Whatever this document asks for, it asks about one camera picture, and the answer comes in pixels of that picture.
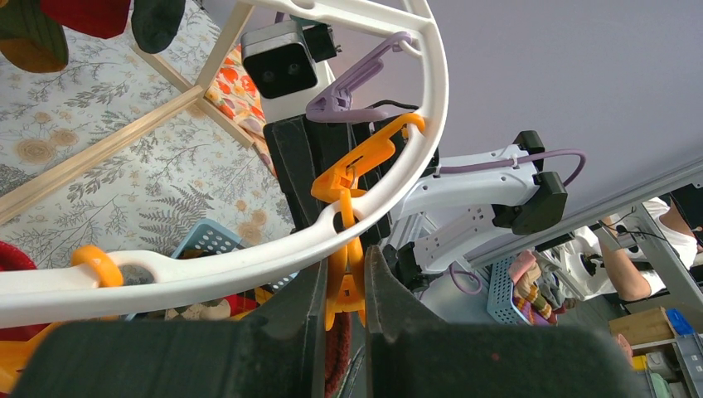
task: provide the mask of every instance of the wooden beam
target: wooden beam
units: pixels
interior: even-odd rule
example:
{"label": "wooden beam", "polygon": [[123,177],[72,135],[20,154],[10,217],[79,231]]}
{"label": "wooden beam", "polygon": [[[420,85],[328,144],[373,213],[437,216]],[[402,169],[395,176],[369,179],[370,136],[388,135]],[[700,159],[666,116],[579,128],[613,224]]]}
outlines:
{"label": "wooden beam", "polygon": [[222,127],[222,129],[225,130],[232,138],[240,143],[242,147],[249,149],[252,145],[254,145],[254,139],[251,138],[249,133],[235,123],[234,120],[225,116],[225,114],[215,107],[208,99],[200,98],[196,102],[196,105],[206,115],[210,116],[210,119]]}
{"label": "wooden beam", "polygon": [[203,90],[200,87],[193,87],[112,133],[107,138],[0,197],[0,225],[36,205],[66,183],[80,177],[84,172],[154,130],[175,114],[195,104],[202,96]]}
{"label": "wooden beam", "polygon": [[[185,92],[193,86],[191,82],[183,77],[183,75],[173,69],[173,66],[171,66],[168,61],[164,60],[162,56],[147,54],[146,52],[139,50],[139,47],[137,46],[132,47],[132,49],[138,56],[141,56],[142,59],[149,64],[149,66],[151,66],[179,91]],[[200,98],[196,102],[196,106],[200,108],[204,114],[208,115],[210,119],[222,127],[223,130],[225,130],[244,148],[249,149],[254,144],[254,140],[243,128],[236,124],[234,120],[228,118],[220,112],[220,110],[216,108],[208,99],[205,99],[204,97]]]}
{"label": "wooden beam", "polygon": [[217,76],[217,71],[220,70],[220,66],[222,66],[222,62],[225,61],[232,47],[235,46],[237,37],[241,35],[253,11],[254,6],[251,4],[246,4],[244,2],[237,2],[235,4],[230,18],[227,19],[227,23],[220,32],[220,37],[217,38],[215,46],[212,47],[212,51],[210,51],[210,56],[207,57],[205,65],[202,66],[200,75],[196,80],[196,85],[205,88],[210,87],[215,76]]}

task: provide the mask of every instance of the hanging sock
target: hanging sock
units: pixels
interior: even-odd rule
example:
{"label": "hanging sock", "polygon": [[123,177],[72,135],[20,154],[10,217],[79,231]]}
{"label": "hanging sock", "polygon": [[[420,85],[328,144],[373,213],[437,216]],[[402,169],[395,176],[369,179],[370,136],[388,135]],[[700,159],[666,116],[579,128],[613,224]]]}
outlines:
{"label": "hanging sock", "polygon": [[0,8],[0,52],[27,72],[58,72],[68,64],[64,28],[41,11],[39,1],[10,0]]}
{"label": "hanging sock", "polygon": [[148,54],[166,50],[178,33],[186,0],[134,0],[132,33]]}
{"label": "hanging sock", "polygon": [[41,0],[41,10],[54,21],[74,31],[109,39],[124,32],[129,2],[130,0]]}

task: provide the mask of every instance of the cardboard box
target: cardboard box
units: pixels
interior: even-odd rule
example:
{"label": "cardboard box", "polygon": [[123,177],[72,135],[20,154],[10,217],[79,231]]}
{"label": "cardboard box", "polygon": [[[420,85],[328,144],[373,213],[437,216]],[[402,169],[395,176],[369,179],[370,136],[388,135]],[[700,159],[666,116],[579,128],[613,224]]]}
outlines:
{"label": "cardboard box", "polygon": [[667,340],[676,336],[664,307],[613,319],[608,325],[610,326],[610,334],[613,336],[622,334],[633,346]]}

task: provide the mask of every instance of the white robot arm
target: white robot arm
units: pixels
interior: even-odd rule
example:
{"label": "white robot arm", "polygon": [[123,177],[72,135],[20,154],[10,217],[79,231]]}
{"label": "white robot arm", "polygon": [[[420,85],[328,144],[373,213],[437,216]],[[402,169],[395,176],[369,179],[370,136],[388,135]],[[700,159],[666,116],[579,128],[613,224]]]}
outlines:
{"label": "white robot arm", "polygon": [[[398,259],[414,259],[413,277],[442,273],[456,259],[499,236],[543,231],[561,220],[567,195],[559,176],[541,171],[540,160],[518,162],[536,151],[544,151],[536,133],[523,132],[516,143],[497,151],[443,158],[435,174],[418,180],[391,210],[392,220],[444,208],[463,209],[463,214],[398,249]],[[500,161],[508,165],[486,167]],[[413,273],[407,270],[412,267],[404,266],[410,278]]]}

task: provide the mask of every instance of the blue plastic basket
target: blue plastic basket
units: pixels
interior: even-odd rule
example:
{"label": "blue plastic basket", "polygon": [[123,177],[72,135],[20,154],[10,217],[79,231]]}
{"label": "blue plastic basket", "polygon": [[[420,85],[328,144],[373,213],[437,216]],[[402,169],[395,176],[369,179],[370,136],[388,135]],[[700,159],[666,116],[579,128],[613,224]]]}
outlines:
{"label": "blue plastic basket", "polygon": [[176,259],[184,250],[203,250],[221,255],[245,248],[237,234],[209,218],[203,218],[191,228],[171,257]]}
{"label": "blue plastic basket", "polygon": [[507,269],[516,256],[512,255],[504,260],[492,264],[491,284],[488,290],[487,311],[498,323],[506,325],[527,324],[527,319],[512,302],[514,284]]}

